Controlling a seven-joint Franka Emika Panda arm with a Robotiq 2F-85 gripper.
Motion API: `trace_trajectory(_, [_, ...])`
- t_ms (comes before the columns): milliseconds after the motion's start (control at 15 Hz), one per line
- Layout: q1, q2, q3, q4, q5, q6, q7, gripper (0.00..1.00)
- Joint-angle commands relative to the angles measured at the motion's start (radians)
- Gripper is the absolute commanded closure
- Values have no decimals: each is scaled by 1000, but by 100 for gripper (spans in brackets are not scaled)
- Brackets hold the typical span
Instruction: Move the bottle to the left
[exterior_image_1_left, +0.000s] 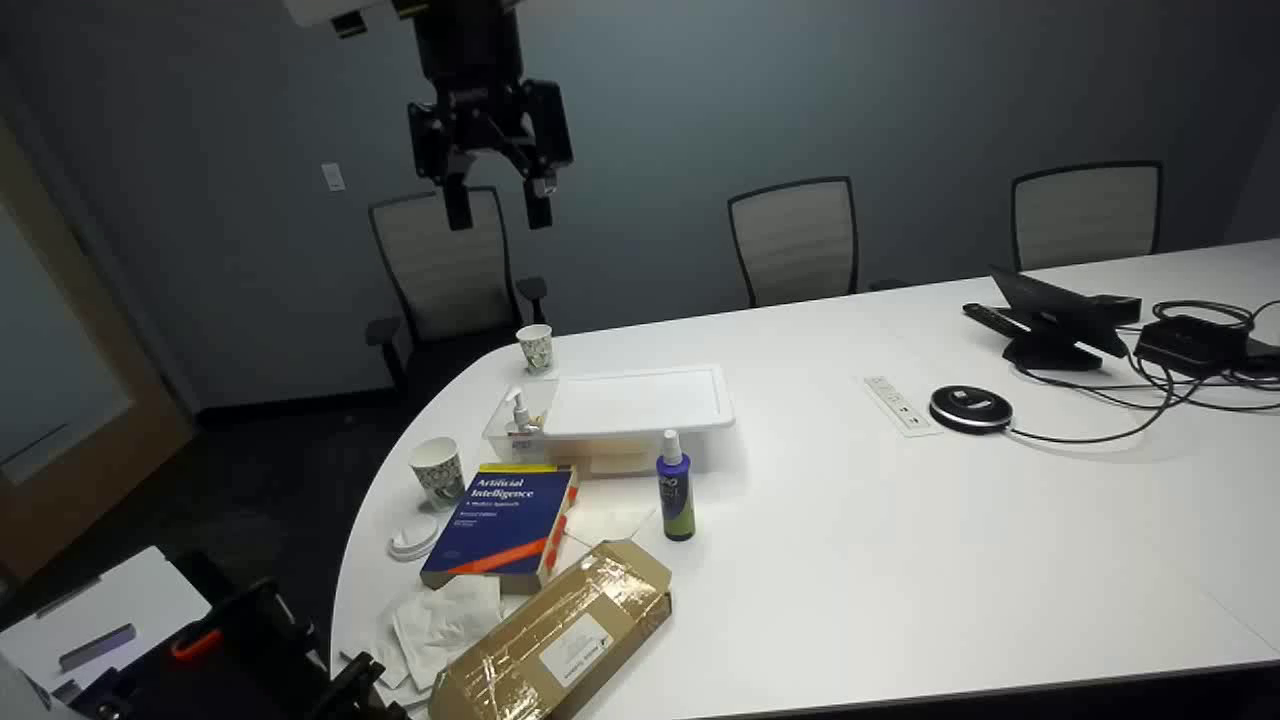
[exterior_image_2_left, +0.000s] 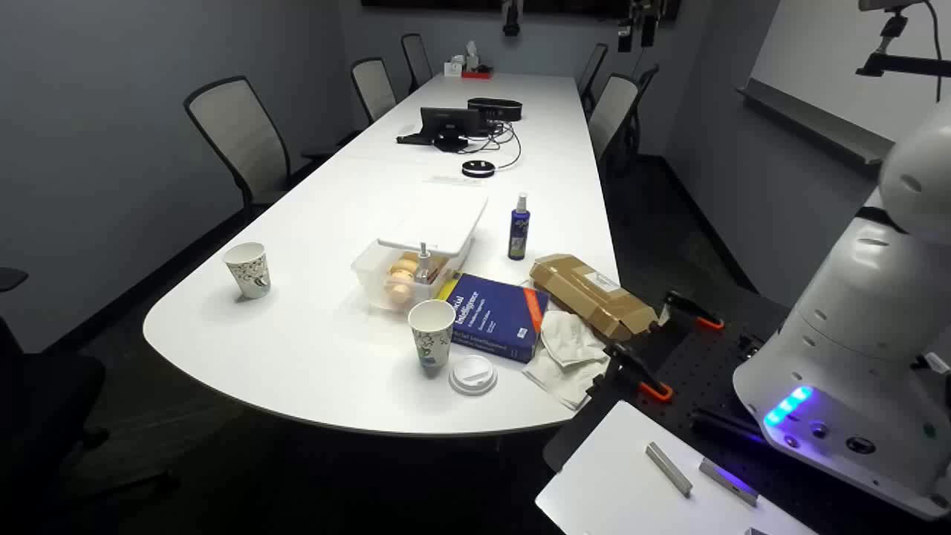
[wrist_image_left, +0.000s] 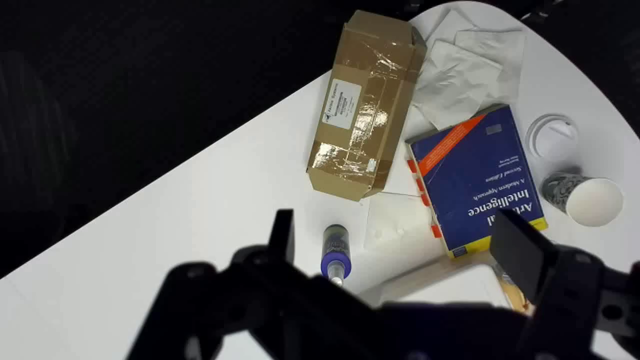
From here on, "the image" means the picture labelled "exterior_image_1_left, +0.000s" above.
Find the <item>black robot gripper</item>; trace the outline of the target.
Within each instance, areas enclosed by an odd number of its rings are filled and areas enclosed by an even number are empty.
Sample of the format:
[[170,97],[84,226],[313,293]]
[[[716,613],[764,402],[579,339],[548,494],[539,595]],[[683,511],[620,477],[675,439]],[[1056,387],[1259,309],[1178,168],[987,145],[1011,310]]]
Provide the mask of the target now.
[[565,97],[552,78],[490,85],[447,93],[439,103],[409,108],[413,165],[443,183],[447,226],[471,226],[466,176],[476,153],[500,153],[525,176],[528,226],[552,226],[552,192],[571,165]]

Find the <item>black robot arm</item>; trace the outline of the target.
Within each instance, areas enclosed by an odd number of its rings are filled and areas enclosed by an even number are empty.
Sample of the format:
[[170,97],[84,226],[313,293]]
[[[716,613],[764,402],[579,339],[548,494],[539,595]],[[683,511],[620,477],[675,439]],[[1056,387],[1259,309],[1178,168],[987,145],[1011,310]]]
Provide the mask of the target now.
[[561,88],[525,74],[516,2],[397,0],[436,93],[432,108],[409,108],[413,165],[443,192],[452,226],[471,224],[469,168],[480,153],[520,173],[532,226],[552,224],[556,173],[571,165]]

